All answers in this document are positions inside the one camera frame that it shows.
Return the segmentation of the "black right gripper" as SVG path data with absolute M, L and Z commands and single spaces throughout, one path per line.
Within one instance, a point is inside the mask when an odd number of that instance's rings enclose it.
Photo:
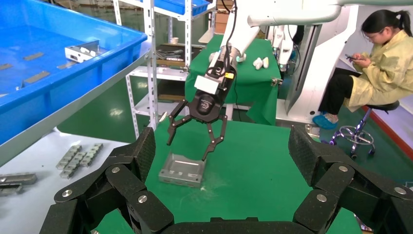
M 183 99 L 178 103 L 178 105 L 173 109 L 169 115 L 169 127 L 168 134 L 169 138 L 167 140 L 167 145 L 170 146 L 176 134 L 176 129 L 183 124 L 195 119 L 201 123 L 207 123 L 208 135 L 210 138 L 210 143 L 202 157 L 202 161 L 205 161 L 208 153 L 215 150 L 216 146 L 224 140 L 227 116 L 221 115 L 220 110 L 223 106 L 224 98 L 220 94 L 209 94 L 209 93 L 195 93 L 193 100 L 188 103 L 187 100 Z M 178 114 L 188 105 L 189 114 L 184 116 L 179 120 L 175 120 Z M 214 136 L 212 124 L 217 120 L 222 121 L 221 132 L 218 137 Z

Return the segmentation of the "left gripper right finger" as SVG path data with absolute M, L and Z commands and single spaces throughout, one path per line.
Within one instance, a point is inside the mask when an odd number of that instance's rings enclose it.
M 312 188 L 294 213 L 295 223 L 324 234 L 346 209 L 376 234 L 412 233 L 409 188 L 363 168 L 340 148 L 313 140 L 302 127 L 291 127 L 288 149 Z

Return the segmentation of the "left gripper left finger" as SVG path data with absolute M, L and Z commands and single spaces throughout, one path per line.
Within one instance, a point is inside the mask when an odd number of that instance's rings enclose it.
M 155 151 L 151 127 L 134 143 L 114 148 L 98 169 L 55 194 L 40 232 L 89 234 L 114 210 L 136 234 L 165 231 L 173 214 L 145 185 Z

